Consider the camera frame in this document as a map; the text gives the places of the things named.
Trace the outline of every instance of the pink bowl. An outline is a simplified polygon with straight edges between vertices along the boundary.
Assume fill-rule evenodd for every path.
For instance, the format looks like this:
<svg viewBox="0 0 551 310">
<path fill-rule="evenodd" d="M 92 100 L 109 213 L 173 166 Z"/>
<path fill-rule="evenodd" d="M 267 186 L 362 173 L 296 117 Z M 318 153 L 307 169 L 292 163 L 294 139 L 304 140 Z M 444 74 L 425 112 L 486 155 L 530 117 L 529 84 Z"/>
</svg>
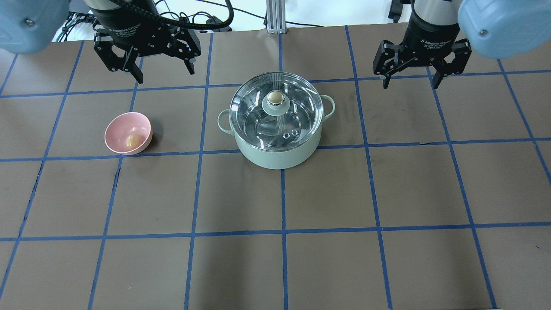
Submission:
<svg viewBox="0 0 551 310">
<path fill-rule="evenodd" d="M 137 148 L 128 150 L 126 139 L 135 133 L 143 140 Z M 149 119 L 138 112 L 128 112 L 113 119 L 105 130 L 105 145 L 115 153 L 134 155 L 143 151 L 151 142 L 153 132 Z"/>
</svg>

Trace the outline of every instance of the beige knob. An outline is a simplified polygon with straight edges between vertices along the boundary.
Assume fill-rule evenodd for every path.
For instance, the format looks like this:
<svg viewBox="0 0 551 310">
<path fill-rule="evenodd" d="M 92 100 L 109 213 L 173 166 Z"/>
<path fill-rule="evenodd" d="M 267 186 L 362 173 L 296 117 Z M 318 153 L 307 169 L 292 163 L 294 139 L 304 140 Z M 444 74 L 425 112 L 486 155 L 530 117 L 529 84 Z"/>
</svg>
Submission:
<svg viewBox="0 0 551 310">
<path fill-rule="evenodd" d="M 285 96 L 278 90 L 273 90 L 268 93 L 268 102 L 273 105 L 279 105 L 283 102 Z"/>
</svg>

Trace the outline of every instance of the cooking pot with glass lid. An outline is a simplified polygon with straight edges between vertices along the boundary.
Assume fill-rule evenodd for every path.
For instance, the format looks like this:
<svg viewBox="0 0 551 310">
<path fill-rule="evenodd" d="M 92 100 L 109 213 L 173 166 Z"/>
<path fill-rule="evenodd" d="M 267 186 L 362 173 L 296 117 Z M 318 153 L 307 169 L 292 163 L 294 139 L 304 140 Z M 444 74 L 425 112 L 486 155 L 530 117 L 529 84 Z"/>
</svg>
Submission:
<svg viewBox="0 0 551 310">
<path fill-rule="evenodd" d="M 322 98 L 333 109 L 327 115 Z M 269 72 L 251 78 L 235 93 L 229 109 L 218 115 L 218 127 L 235 136 L 241 153 L 269 169 L 300 164 L 320 143 L 321 125 L 335 112 L 335 102 L 304 78 Z M 221 125 L 229 114 L 230 129 Z"/>
</svg>

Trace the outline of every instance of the pot handle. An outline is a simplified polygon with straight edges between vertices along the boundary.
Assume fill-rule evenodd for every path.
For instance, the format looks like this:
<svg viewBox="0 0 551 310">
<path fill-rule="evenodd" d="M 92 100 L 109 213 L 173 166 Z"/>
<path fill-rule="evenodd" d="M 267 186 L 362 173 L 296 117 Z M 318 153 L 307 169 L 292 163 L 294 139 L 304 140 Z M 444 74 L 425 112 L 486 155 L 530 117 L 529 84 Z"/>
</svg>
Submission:
<svg viewBox="0 0 551 310">
<path fill-rule="evenodd" d="M 320 96 L 322 99 L 328 100 L 331 103 L 331 105 L 333 105 L 333 110 L 331 110 L 329 114 L 324 115 L 323 118 L 321 119 L 322 122 L 325 122 L 329 117 L 333 115 L 333 113 L 335 113 L 335 101 L 333 100 L 333 98 L 329 97 L 328 95 L 320 95 Z"/>
<path fill-rule="evenodd" d="M 224 128 L 222 128 L 222 125 L 220 124 L 220 119 L 222 118 L 222 116 L 224 116 L 224 114 L 230 114 L 230 109 L 225 109 L 224 111 L 220 112 L 220 114 L 218 115 L 218 128 L 220 128 L 220 130 L 224 131 L 228 135 L 233 136 L 234 135 L 233 130 L 224 129 Z"/>
</svg>

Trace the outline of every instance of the glass lid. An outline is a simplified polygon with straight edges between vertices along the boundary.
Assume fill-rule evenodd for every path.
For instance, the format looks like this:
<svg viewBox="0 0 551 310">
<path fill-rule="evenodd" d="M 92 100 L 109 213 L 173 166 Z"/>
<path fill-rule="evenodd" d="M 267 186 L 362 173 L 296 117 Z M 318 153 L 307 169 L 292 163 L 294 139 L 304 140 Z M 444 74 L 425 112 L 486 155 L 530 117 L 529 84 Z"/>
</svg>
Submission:
<svg viewBox="0 0 551 310">
<path fill-rule="evenodd" d="M 235 93 L 230 122 L 248 144 L 265 151 L 302 145 L 320 126 L 323 105 L 307 80 L 291 73 L 256 76 Z"/>
</svg>

